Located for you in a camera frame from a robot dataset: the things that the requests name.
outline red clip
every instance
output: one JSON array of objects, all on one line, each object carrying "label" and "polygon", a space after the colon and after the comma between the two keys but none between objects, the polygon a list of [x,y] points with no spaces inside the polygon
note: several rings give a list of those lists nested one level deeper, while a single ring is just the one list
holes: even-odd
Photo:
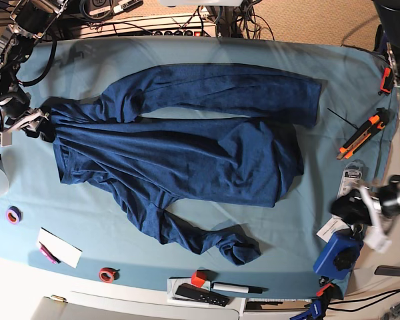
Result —
[{"label": "red clip", "polygon": [[385,68],[384,75],[382,76],[381,81],[381,92],[391,93],[391,89],[393,88],[393,74],[391,68]]},{"label": "red clip", "polygon": [[318,292],[316,293],[316,296],[321,297],[323,295],[323,293],[325,292],[325,290],[329,287],[335,287],[332,283],[328,283],[326,284],[323,288],[321,288],[320,290],[318,290]]}]

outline light blue tablecloth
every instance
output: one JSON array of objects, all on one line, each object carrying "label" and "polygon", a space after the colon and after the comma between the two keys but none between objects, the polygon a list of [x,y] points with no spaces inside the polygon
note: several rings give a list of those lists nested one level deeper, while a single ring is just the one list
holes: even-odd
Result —
[{"label": "light blue tablecloth", "polygon": [[[38,46],[23,64],[23,81],[38,76],[50,46]],[[378,107],[395,116],[395,93],[377,94],[383,63],[372,55],[343,47],[301,45],[242,39],[186,37],[129,37],[65,41],[58,45],[53,67],[40,84],[28,88],[32,107],[48,97],[95,97],[109,84],[154,65],[170,63],[246,63],[287,70],[323,84],[319,118],[314,129],[297,128],[305,174],[296,178],[289,194],[275,208],[244,207],[184,199],[169,210],[204,229],[240,225],[259,242],[263,255],[236,267],[213,248],[201,256],[178,244],[160,245],[127,220],[112,196],[88,184],[61,185],[52,145],[13,135],[13,145],[1,149],[11,188],[0,199],[0,257],[34,267],[98,280],[102,267],[120,269],[115,282],[165,290],[168,277],[189,277],[209,269],[220,282],[268,288],[258,297],[305,299],[318,290],[313,264],[324,242],[315,233],[330,218],[342,171],[349,161],[337,161],[338,148],[354,129],[330,113],[330,108],[357,125]],[[225,117],[217,113],[167,108],[150,117]],[[383,134],[356,154],[367,167],[364,177],[382,177],[395,120]],[[16,205],[23,212],[17,226],[6,221],[5,210]],[[39,228],[56,234],[83,251],[76,269],[50,264],[36,248]],[[345,290],[347,280],[342,281]]]}]

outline beige carpet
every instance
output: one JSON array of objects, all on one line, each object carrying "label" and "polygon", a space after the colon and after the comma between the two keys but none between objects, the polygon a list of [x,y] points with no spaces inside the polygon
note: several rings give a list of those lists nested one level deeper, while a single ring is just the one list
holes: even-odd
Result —
[{"label": "beige carpet", "polygon": [[[327,45],[344,42],[372,49],[379,23],[372,1],[365,0],[263,0],[255,8],[256,14],[270,24],[278,41]],[[191,13],[195,9],[192,6],[168,8],[158,0],[144,0],[143,6],[116,19]],[[261,38],[271,39],[271,35],[263,31]]]}]

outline white marker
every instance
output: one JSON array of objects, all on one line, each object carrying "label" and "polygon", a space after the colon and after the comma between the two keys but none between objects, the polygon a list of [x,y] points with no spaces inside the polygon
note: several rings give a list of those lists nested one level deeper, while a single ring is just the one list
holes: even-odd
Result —
[{"label": "white marker", "polygon": [[258,293],[263,292],[262,288],[259,287],[248,287],[244,285],[229,285],[227,283],[214,282],[211,288],[213,290],[240,292],[240,293]]}]

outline blue tape roll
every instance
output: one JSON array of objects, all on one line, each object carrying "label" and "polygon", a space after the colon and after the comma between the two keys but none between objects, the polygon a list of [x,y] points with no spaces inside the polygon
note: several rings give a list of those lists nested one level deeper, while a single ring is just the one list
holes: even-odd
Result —
[{"label": "blue tape roll", "polygon": [[22,220],[22,214],[18,208],[12,206],[6,210],[6,219],[13,225],[17,225]]}]

